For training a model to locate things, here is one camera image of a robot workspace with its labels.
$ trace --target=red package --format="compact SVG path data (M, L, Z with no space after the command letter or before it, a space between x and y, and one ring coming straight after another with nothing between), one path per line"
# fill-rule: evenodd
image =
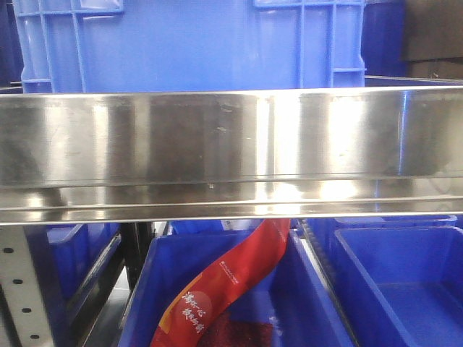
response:
M214 320L278 264L290 219L263 221L193 279L164 312L151 347L195 347Z

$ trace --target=shelving unit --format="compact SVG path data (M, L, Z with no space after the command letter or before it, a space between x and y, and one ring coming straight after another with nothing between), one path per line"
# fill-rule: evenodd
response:
M460 129L458 85L3 95L5 319L23 346L83 343L95 326L67 324L46 223L123 223L79 291L90 295L73 301L101 289L98 309L72 315L89 323L123 265L134 286L151 235L142 222L463 213Z

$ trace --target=blue plastic bin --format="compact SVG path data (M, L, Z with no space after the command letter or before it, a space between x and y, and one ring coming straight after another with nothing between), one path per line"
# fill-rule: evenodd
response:
M13 6L0 0L0 87L21 80L22 57Z
M48 227L61 291L70 299L101 251L119 230L118 223L57 224Z
M103 249L109 244L119 230L118 223L88 224L88 240L90 242L90 261L93 264Z
M199 220L173 220L170 222L174 235L217 233L222 231L240 231L254 229L262 222L262 219L199 219Z
M402 60L405 0L366 0L362 56L367 74L405 77Z
M329 260L333 254L334 231L348 228L406 228L455 226L455 215L390 215L381 217L308 218L321 249Z
M65 299L69 299L91 266L88 226L54 226L48 230L47 235L54 253L61 292Z
M119 347L148 347L174 297L204 268L240 243L249 232L178 235L156 239L134 293ZM350 339L310 265L291 234L286 254L261 283L233 303L233 320L271 322L272 346L349 346Z
M347 229L336 240L336 291L361 346L463 346L461 229Z
M173 220L170 222L174 234L201 234L205 232L224 231L219 219Z
M298 226L298 224L297 224L297 218L292 218L292 219L291 219L291 224L289 225L289 227L290 227L291 229L295 229L295 228L297 228L297 226Z
M26 93L364 83L364 0L13 3Z
M463 228L463 215L456 215L455 226L457 226L458 228Z

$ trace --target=stainless steel shelf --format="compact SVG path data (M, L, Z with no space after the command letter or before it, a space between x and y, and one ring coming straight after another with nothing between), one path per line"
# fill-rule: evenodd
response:
M3 95L0 223L463 211L463 87Z

